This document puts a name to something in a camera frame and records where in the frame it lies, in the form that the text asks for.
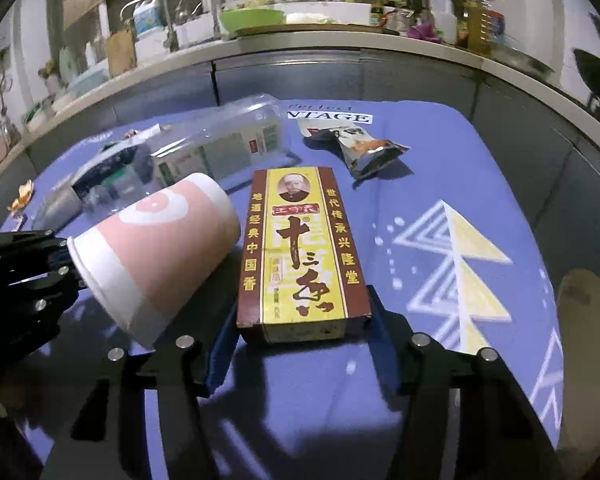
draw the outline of red label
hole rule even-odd
[[[298,204],[298,205],[275,205],[273,206],[273,216],[298,215],[298,214],[318,214],[320,206],[318,204]]]

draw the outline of crumpled wrapper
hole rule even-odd
[[[409,150],[397,142],[375,139],[358,124],[334,119],[298,119],[300,132],[311,140],[337,140],[349,173],[368,178]]]
[[[33,196],[33,182],[27,180],[26,183],[22,184],[18,188],[18,197],[7,209],[11,212],[12,216],[17,216],[27,206],[31,197]]]

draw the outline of green bowl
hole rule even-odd
[[[220,13],[222,26],[229,32],[241,28],[280,25],[285,22],[285,13],[275,9],[234,9]]]

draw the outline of yellow and brown box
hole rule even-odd
[[[248,342],[357,335],[371,316],[331,168],[253,174],[237,323]]]

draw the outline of faucet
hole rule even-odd
[[[180,12],[183,1],[184,0],[180,0],[180,2],[178,3],[178,6],[176,7],[176,15]],[[218,40],[220,38],[220,23],[218,22],[218,0],[211,0],[211,6],[213,7],[212,15],[214,18],[214,40]]]
[[[125,4],[124,7],[122,7],[122,9],[120,10],[120,21],[122,22],[122,14],[125,12],[125,9],[127,7],[132,6],[133,4],[138,4],[140,2],[144,2],[145,0],[132,0],[129,3]],[[178,46],[178,35],[176,34],[175,30],[173,29],[173,23],[171,23],[171,17],[169,15],[169,4],[167,3],[167,0],[162,0],[163,4],[164,4],[164,13],[166,14],[167,17],[167,39],[164,41],[163,45],[169,49],[170,52],[175,52],[176,50],[178,50],[180,47]]]

